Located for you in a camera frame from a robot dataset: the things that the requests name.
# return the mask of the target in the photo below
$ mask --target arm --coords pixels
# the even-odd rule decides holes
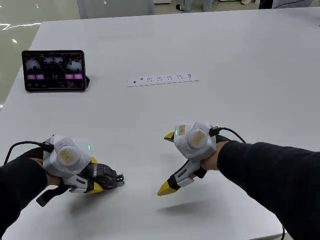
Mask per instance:
[[[47,185],[60,182],[60,178],[44,171],[41,159],[22,155],[0,167],[0,238],[32,199]]]
[[[202,167],[219,169],[273,212],[294,239],[320,234],[320,152],[225,141]]]

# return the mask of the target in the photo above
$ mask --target power strip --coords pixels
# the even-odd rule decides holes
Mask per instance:
[[[192,73],[175,73],[167,75],[140,76],[127,80],[128,87],[149,86],[158,84],[172,84],[199,81]]]

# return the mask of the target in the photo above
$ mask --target hand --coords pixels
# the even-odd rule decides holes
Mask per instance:
[[[218,156],[219,152],[221,151],[222,147],[227,143],[228,141],[221,141],[216,144],[216,151],[215,153],[210,156],[209,158],[201,161],[201,167],[205,170],[219,170],[218,169]]]
[[[33,158],[31,157],[30,159],[34,160],[35,162],[37,162],[42,168],[44,167],[43,165],[43,160],[39,159],[39,158]],[[47,183],[48,185],[59,185],[62,182],[62,178],[58,177],[58,176],[53,176],[47,172],[46,173],[46,178],[47,178]]]

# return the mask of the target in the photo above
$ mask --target sticker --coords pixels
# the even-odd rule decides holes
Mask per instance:
[[[198,147],[204,137],[205,134],[202,131],[198,131],[193,139],[193,145]]]
[[[59,156],[68,165],[75,160],[74,156],[72,156],[71,153],[67,149],[63,149],[62,151],[60,151]]]
[[[178,136],[181,136],[181,135],[185,134],[185,130],[186,130],[186,125],[179,126],[179,134],[178,134]]]

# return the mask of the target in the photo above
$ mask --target tablet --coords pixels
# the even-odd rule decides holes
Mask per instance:
[[[84,91],[85,54],[82,50],[23,51],[24,86],[35,91]]]

